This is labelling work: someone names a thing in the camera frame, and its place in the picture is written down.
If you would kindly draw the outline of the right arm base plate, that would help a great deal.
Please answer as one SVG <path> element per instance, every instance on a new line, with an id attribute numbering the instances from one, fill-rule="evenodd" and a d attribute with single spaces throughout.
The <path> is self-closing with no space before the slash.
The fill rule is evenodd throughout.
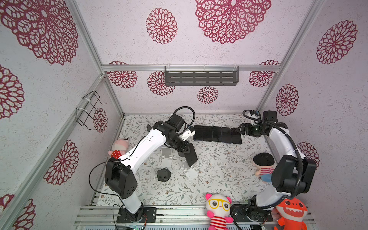
<path id="1" fill-rule="evenodd" d="M 270 210 L 260 209 L 249 205 L 235 204 L 230 209 L 235 222 L 272 222 Z"/>

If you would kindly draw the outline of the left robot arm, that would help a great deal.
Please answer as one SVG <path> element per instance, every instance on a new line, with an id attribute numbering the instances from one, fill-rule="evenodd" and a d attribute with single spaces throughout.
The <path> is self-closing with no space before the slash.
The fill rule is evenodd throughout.
<path id="1" fill-rule="evenodd" d="M 143 207 L 136 193 L 138 182 L 135 174 L 154 151 L 167 144 L 181 154 L 196 156 L 193 145 L 187 140 L 194 136 L 195 130 L 187 127 L 183 134 L 179 134 L 183 124 L 184 120 L 177 115 L 172 115 L 168 121 L 156 122 L 134 148 L 118 159 L 110 158 L 106 163 L 105 183 L 122 199 L 130 214 L 138 214 Z"/>

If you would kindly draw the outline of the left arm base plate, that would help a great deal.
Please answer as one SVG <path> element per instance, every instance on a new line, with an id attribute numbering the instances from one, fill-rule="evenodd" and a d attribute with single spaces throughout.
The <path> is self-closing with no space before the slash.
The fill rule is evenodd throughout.
<path id="1" fill-rule="evenodd" d="M 126 208 L 120 208 L 117 223 L 155 223 L 157 216 L 156 207 L 141 207 L 136 213 L 130 213 Z"/>

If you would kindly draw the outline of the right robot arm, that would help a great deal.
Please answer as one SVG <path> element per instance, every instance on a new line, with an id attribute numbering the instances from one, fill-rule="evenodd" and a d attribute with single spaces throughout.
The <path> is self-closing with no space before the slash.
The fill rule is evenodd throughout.
<path id="1" fill-rule="evenodd" d="M 256 209 L 271 210 L 282 201 L 294 199 L 310 189 L 317 164 L 297 147 L 286 123 L 279 122 L 277 112 L 244 110 L 242 115 L 252 123 L 241 124 L 236 131 L 242 135 L 259 138 L 267 136 L 277 153 L 282 154 L 272 172 L 271 187 L 251 199 L 251 206 Z"/>

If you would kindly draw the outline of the blue-edged black phone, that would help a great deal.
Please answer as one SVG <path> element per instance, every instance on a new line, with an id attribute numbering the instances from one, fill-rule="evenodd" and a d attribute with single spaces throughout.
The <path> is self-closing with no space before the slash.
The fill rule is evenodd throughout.
<path id="1" fill-rule="evenodd" d="M 229 127 L 221 128 L 221 141 L 223 143 L 232 143 L 232 132 Z"/>

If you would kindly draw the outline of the teal-edged black phone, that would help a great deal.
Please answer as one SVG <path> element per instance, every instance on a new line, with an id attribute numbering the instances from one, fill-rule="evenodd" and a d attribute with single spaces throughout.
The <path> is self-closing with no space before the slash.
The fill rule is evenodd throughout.
<path id="1" fill-rule="evenodd" d="M 213 126 L 212 127 L 212 141 L 213 142 L 222 142 L 222 133 L 220 126 Z"/>

